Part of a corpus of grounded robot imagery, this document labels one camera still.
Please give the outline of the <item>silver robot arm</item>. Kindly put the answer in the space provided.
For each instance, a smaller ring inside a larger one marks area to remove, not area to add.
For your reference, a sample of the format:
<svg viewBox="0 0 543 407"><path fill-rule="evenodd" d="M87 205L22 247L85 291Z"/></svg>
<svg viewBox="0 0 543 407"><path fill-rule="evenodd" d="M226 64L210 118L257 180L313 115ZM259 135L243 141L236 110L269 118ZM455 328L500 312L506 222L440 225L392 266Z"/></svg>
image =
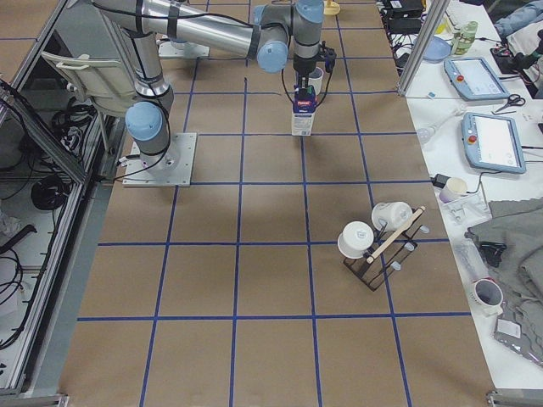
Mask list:
<svg viewBox="0 0 543 407"><path fill-rule="evenodd" d="M315 112L326 97L316 85L317 63L333 73L336 53L321 39L321 1L272 3L254 9L251 23L204 12L186 1L95 1L93 6L125 35L137 93L162 98L170 93L162 76L162 58L195 59L212 48L253 59L266 73L282 73L293 64L296 83L289 93L291 133L308 137Z"/></svg>

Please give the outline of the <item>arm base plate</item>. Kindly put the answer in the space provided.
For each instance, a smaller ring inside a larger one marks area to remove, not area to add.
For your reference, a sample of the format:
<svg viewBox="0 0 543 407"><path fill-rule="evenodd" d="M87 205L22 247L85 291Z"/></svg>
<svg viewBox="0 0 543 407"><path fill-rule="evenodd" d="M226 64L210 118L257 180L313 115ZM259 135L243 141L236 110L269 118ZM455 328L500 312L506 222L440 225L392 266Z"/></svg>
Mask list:
<svg viewBox="0 0 543 407"><path fill-rule="evenodd" d="M193 42L161 41L158 48L161 59L198 59L210 53L209 47Z"/></svg>
<svg viewBox="0 0 543 407"><path fill-rule="evenodd" d="M127 161L121 182L125 187L189 187L198 135L195 132L174 133L165 157L141 155L132 143L131 154L137 158Z"/></svg>

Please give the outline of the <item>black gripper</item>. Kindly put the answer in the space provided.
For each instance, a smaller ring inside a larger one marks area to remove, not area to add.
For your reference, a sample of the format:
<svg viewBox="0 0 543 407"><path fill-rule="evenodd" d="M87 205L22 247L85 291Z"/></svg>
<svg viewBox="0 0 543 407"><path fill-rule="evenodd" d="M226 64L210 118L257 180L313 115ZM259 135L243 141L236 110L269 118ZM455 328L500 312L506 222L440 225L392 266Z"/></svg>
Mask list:
<svg viewBox="0 0 543 407"><path fill-rule="evenodd" d="M335 67L336 52L328 47L325 41L312 45L294 42L294 71L297 73L297 84L293 85L294 98L299 97L299 90L309 86L309 77L316 68L317 62L323 62L328 79L331 79Z"/></svg>

